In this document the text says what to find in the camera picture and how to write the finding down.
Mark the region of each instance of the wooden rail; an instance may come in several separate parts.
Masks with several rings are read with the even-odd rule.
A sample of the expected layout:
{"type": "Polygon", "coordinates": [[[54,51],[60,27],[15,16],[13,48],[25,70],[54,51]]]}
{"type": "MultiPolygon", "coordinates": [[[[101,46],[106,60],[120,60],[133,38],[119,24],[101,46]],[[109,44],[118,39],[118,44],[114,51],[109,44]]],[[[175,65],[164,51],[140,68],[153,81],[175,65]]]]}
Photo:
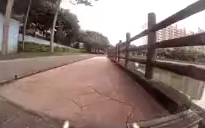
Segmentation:
{"type": "Polygon", "coordinates": [[[205,33],[156,42],[156,31],[161,30],[173,23],[183,20],[203,10],[205,10],[205,0],[199,0],[157,24],[155,14],[149,13],[148,29],[133,36],[132,38],[130,38],[130,33],[127,33],[126,41],[120,41],[115,48],[111,49],[108,52],[108,57],[110,57],[110,59],[114,61],[117,61],[117,63],[120,62],[120,59],[124,59],[125,68],[128,67],[129,61],[146,64],[145,79],[148,80],[152,79],[153,77],[153,67],[158,67],[180,75],[205,81],[205,66],[198,66],[196,64],[187,63],[182,64],[170,61],[165,62],[155,59],[156,49],[205,45],[205,33]],[[135,41],[143,36],[148,36],[148,42],[146,45],[133,48],[129,47],[132,41],[135,41]],[[147,57],[145,59],[130,57],[129,54],[131,52],[141,50],[147,50],[147,57]]]}

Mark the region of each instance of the walkway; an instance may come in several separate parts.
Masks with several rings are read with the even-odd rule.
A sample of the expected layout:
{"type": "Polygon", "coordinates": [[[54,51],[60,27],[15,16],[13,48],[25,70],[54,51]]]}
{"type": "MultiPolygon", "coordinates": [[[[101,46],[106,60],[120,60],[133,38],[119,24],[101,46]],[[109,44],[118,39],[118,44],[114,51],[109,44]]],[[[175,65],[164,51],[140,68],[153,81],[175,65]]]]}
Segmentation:
{"type": "Polygon", "coordinates": [[[32,75],[0,88],[25,109],[70,120],[75,127],[121,126],[167,112],[106,57],[32,75]]]}

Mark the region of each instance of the tree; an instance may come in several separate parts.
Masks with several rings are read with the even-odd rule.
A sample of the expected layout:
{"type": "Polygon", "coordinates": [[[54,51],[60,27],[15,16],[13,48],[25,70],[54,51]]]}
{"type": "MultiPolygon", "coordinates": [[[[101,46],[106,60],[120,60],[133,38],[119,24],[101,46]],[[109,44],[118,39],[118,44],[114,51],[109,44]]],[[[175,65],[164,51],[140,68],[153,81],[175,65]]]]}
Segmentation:
{"type": "Polygon", "coordinates": [[[79,31],[78,41],[84,43],[87,52],[91,52],[92,48],[105,50],[110,46],[110,42],[106,36],[89,30],[79,31]]]}
{"type": "MultiPolygon", "coordinates": [[[[58,13],[59,13],[59,10],[60,10],[61,1],[62,0],[56,0],[56,12],[55,12],[55,15],[54,15],[53,24],[52,24],[52,28],[51,28],[51,41],[50,41],[51,52],[54,52],[54,47],[53,47],[54,33],[55,33],[54,31],[55,31],[56,21],[57,21],[57,18],[58,18],[58,13]]],[[[92,6],[91,2],[89,0],[74,0],[74,1],[71,1],[71,3],[73,3],[73,4],[84,4],[86,6],[92,6]]]]}
{"type": "Polygon", "coordinates": [[[3,38],[2,38],[2,54],[8,54],[8,38],[9,38],[9,26],[10,26],[10,16],[12,13],[14,0],[7,0],[5,20],[3,24],[3,38]]]}
{"type": "Polygon", "coordinates": [[[29,1],[29,5],[28,5],[28,8],[27,8],[27,13],[26,13],[26,16],[25,16],[24,24],[23,24],[22,50],[24,50],[24,38],[25,38],[25,35],[26,35],[27,20],[28,20],[28,17],[29,17],[31,4],[32,4],[32,0],[29,1]]]}
{"type": "MultiPolygon", "coordinates": [[[[55,0],[32,0],[31,10],[29,12],[27,29],[35,29],[40,31],[44,36],[50,36],[47,33],[51,30],[51,24],[53,23],[53,17],[56,10],[55,0]]],[[[13,12],[15,15],[26,14],[28,10],[29,0],[15,0],[13,12]]],[[[79,20],[77,16],[71,13],[67,9],[60,9],[58,19],[56,22],[55,30],[55,41],[65,45],[70,45],[70,42],[75,41],[78,32],[79,20]]]]}

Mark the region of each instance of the water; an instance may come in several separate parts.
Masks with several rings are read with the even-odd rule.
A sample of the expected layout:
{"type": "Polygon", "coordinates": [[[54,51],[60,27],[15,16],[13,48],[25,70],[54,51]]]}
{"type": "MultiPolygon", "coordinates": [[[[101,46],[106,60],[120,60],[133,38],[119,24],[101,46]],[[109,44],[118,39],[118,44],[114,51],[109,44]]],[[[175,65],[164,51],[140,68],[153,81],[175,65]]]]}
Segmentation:
{"type": "MultiPolygon", "coordinates": [[[[134,63],[135,70],[145,73],[145,65],[134,63]]],[[[195,104],[205,109],[205,82],[181,76],[166,70],[154,69],[153,80],[164,83],[186,95],[195,104]]]]}

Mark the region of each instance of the high-rise building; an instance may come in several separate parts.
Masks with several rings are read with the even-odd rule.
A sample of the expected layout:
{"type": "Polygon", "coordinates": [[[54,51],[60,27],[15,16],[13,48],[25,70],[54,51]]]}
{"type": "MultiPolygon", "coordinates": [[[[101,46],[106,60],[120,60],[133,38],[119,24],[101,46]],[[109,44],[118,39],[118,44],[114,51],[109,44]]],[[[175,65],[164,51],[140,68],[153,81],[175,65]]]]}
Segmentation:
{"type": "Polygon", "coordinates": [[[177,24],[170,25],[157,31],[157,42],[186,36],[185,29],[178,29],[177,24]]]}
{"type": "MultiPolygon", "coordinates": [[[[148,28],[147,23],[145,23],[141,28],[142,28],[142,30],[147,29],[148,28]]],[[[164,40],[180,38],[180,37],[194,35],[194,34],[203,33],[203,32],[205,32],[205,31],[201,28],[198,28],[197,32],[193,32],[193,31],[187,32],[185,28],[183,28],[183,29],[178,28],[177,24],[173,24],[173,25],[170,25],[164,29],[157,31],[156,32],[156,35],[157,35],[156,40],[157,40],[157,42],[161,42],[164,40]]],[[[147,43],[147,36],[143,37],[141,40],[143,42],[142,44],[146,44],[147,43]]],[[[188,46],[188,47],[181,47],[180,49],[186,49],[186,50],[190,50],[190,51],[198,51],[198,52],[205,54],[205,46],[188,46]]]]}

